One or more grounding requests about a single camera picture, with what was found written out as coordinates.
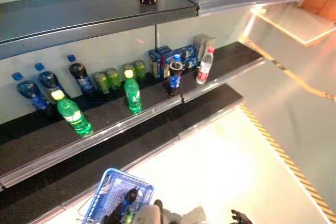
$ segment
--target bottle cap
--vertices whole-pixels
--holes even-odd
[[[74,55],[68,55],[68,60],[70,62],[74,62],[74,61],[76,61],[76,57]]]
[[[43,66],[42,63],[36,63],[36,64],[34,65],[34,67],[35,67],[35,69],[36,69],[37,71],[42,71],[42,70],[44,70],[44,66]]]
[[[61,90],[56,90],[51,93],[52,98],[55,100],[61,100],[64,97],[64,93]]]
[[[22,74],[19,73],[19,72],[12,74],[12,77],[13,77],[13,79],[16,80],[16,81],[19,81],[19,80],[22,80],[22,79],[23,79]]]
[[[132,70],[126,70],[125,71],[125,77],[130,79],[130,78],[133,78],[133,71]]]
[[[208,47],[208,52],[210,54],[213,54],[215,52],[215,48],[214,47]]]
[[[174,60],[175,61],[181,61],[181,55],[175,54],[174,55]]]

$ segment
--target yellow black striped tape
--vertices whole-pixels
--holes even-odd
[[[290,159],[290,157],[286,154],[286,152],[280,147],[280,145],[271,137],[271,135],[265,130],[265,128],[259,123],[259,121],[252,115],[252,113],[243,105],[240,105],[240,109],[244,112],[244,114],[251,120],[251,122],[255,125],[255,127],[260,131],[260,133],[265,137],[268,143],[275,149],[275,151],[279,154],[282,160],[287,164],[287,166],[291,169],[291,171],[295,174],[295,176],[301,181],[303,186],[309,192],[309,194],[313,197],[316,203],[319,205],[321,210],[327,216],[327,218],[334,224],[336,224],[336,216],[335,213],[328,207],[327,203],[325,203],[322,197],[318,194],[315,188],[309,183],[306,177],[302,174],[300,169],[294,164],[294,162]]]

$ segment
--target white floor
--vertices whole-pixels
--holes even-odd
[[[254,224],[329,223],[239,108],[129,172],[155,185],[164,208],[183,215],[202,206],[209,223],[232,223],[231,209]],[[85,201],[47,224],[80,223]]]

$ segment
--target soda can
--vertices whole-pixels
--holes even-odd
[[[121,81],[119,73],[116,69],[111,68],[106,72],[107,79],[112,90],[118,90],[121,88]]]
[[[110,93],[109,91],[109,83],[107,81],[107,76],[104,73],[96,73],[95,74],[95,81],[97,84],[97,87],[100,92],[103,94],[108,94]]]
[[[125,73],[126,70],[132,70],[133,71],[133,76],[136,79],[137,73],[135,73],[135,68],[134,68],[133,64],[126,64],[126,65],[124,65],[124,73]]]
[[[142,60],[137,60],[134,63],[135,75],[138,80],[144,80],[146,78],[146,66]]]

